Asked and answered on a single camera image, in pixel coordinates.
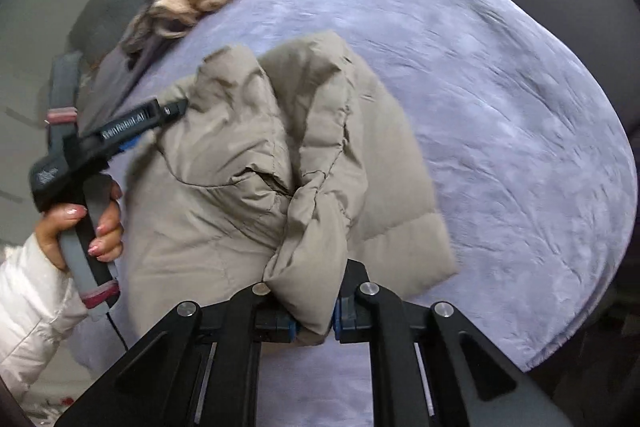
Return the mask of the white puffer sleeve forearm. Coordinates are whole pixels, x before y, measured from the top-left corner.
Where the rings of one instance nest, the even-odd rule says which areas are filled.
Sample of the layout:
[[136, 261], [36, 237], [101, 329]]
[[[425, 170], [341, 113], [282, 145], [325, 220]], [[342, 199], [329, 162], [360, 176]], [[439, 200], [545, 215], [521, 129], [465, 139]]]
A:
[[88, 311], [35, 236], [4, 250], [0, 277], [1, 379], [21, 401]]

